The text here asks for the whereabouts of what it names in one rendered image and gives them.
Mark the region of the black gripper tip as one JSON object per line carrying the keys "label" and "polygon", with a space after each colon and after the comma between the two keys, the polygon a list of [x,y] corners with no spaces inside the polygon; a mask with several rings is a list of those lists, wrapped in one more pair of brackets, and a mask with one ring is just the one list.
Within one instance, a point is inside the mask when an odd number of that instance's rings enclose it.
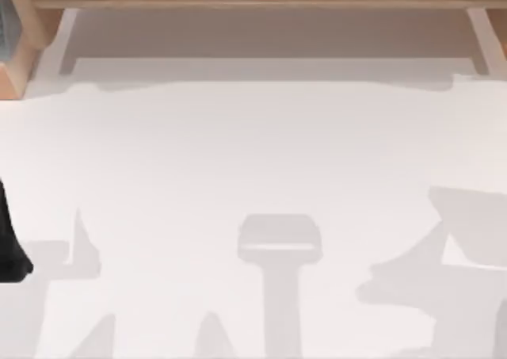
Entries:
{"label": "black gripper tip", "polygon": [[0,284],[22,282],[33,269],[13,229],[5,187],[0,179]]}

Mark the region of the pale wooden drawer front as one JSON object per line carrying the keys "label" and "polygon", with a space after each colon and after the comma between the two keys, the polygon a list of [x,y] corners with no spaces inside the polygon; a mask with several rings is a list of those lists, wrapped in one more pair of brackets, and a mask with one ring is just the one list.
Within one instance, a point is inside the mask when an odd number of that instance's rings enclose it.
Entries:
{"label": "pale wooden drawer front", "polygon": [[25,94],[48,31],[34,0],[0,0],[0,101]]}

